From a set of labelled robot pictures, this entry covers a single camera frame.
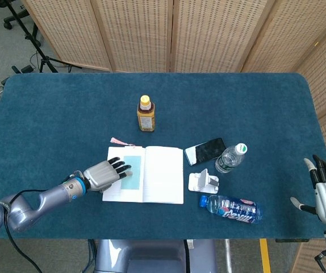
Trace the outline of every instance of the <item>floor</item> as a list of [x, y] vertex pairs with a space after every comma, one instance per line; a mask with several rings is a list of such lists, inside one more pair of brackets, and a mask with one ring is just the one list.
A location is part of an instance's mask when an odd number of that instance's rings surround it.
[[[21, 2], [12, 3], [16, 11], [21, 10]], [[24, 34], [14, 22], [13, 28], [6, 30], [3, 27], [3, 18], [10, 16], [7, 8], [0, 9], [0, 82], [13, 75], [12, 65], [21, 69], [32, 62], [37, 66], [36, 52], [30, 41], [24, 39]], [[31, 18], [24, 18], [29, 30], [32, 29]], [[42, 43], [42, 50], [46, 55], [54, 57], [49, 45], [38, 35]], [[67, 68], [58, 68], [59, 72], [67, 72]], [[73, 73], [98, 72], [90, 69], [72, 69]], [[48, 272], [81, 272], [88, 259], [86, 240], [51, 240], [51, 239], [19, 239], [17, 244], [31, 256], [41, 267], [44, 273]], [[268, 240], [270, 266], [272, 272], [290, 272], [297, 243], [275, 243]], [[225, 270], [224, 241], [216, 241], [217, 262], [219, 272]], [[263, 272], [259, 240], [235, 239], [231, 240], [233, 272]], [[10, 245], [7, 239], [0, 239], [0, 272], [35, 272], [34, 268], [23, 259]]]

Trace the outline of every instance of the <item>yellow tape line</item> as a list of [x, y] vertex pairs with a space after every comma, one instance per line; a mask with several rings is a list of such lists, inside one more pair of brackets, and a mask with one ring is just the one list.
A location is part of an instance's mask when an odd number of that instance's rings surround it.
[[261, 238], [259, 241], [260, 241], [261, 262], [263, 264], [263, 273], [270, 273], [268, 244], [266, 243], [265, 238]]

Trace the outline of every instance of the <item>open notebook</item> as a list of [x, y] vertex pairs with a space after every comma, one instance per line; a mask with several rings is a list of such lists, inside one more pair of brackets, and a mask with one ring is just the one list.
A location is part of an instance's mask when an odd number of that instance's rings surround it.
[[104, 191], [103, 201], [183, 204], [183, 151], [149, 146], [110, 147], [107, 158], [120, 157], [131, 165], [132, 176]]

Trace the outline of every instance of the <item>yellow bottle cap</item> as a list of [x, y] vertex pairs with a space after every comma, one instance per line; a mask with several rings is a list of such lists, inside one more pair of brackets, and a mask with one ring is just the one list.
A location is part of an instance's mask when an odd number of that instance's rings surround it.
[[151, 102], [151, 99], [147, 95], [143, 95], [140, 98], [140, 104], [143, 106], [148, 106]]

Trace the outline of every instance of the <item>blue ring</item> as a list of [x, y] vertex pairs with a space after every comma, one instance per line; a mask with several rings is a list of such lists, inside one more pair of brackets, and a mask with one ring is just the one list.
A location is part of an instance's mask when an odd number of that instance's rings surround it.
[[77, 177], [76, 180], [77, 180], [78, 182], [80, 182], [80, 184], [81, 184], [81, 186], [82, 186], [82, 189], [83, 189], [83, 193], [82, 193], [82, 195], [85, 195], [85, 193], [86, 193], [86, 187], [85, 187], [84, 183], [82, 182], [81, 178], [79, 178], [79, 177]]

